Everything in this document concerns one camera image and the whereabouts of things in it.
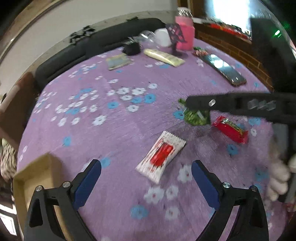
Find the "white wall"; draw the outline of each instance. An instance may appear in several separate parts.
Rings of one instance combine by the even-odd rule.
[[[176,0],[70,0],[34,23],[0,65],[0,94],[8,92],[26,69],[71,33],[105,19],[141,11],[174,10]]]

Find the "blue gripper pad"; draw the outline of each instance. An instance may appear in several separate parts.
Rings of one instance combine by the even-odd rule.
[[[77,211],[78,208],[83,207],[91,194],[94,185],[101,175],[101,163],[96,161],[85,178],[82,180],[74,195],[73,208]]]
[[[208,174],[210,174],[210,172],[203,166],[203,164],[199,160],[192,163],[191,172],[208,205],[210,207],[213,207],[215,210],[218,210],[220,206],[219,193],[213,186],[207,175],[204,173],[207,172]]]

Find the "smartphone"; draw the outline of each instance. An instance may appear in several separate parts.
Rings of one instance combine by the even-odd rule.
[[[208,54],[200,56],[200,58],[221,73],[231,85],[240,86],[247,83],[243,76],[217,55]]]

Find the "brick wall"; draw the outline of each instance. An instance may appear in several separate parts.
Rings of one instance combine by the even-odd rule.
[[[201,31],[196,31],[196,38],[207,42],[208,44],[222,50],[229,54],[243,65],[245,65],[256,77],[270,90],[273,92],[271,78],[268,76],[267,70],[265,70],[257,59],[242,51],[241,49],[217,38],[212,35],[206,34]]]

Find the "table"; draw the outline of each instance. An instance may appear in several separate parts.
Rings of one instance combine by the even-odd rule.
[[[141,53],[132,56],[132,64],[108,71],[105,59],[119,54],[119,48],[78,64],[43,90],[22,137],[17,169],[51,152],[61,159],[65,177],[72,180],[86,163],[99,159],[102,174],[79,209],[97,240],[196,240],[214,212],[192,178],[191,164],[197,159],[222,182],[239,188],[254,184],[264,196],[271,124],[225,113],[256,132],[256,136],[249,133],[246,145],[238,145],[211,126],[185,123],[177,100],[197,94],[268,90],[229,55],[201,40],[195,40],[195,45],[227,61],[247,84],[232,87],[190,53],[185,64],[176,68]],[[212,112],[212,122],[220,114]],[[135,167],[164,130],[187,143],[156,185]],[[267,217],[270,240],[276,240],[285,224],[281,204],[274,203]],[[222,235],[224,240],[232,223]]]

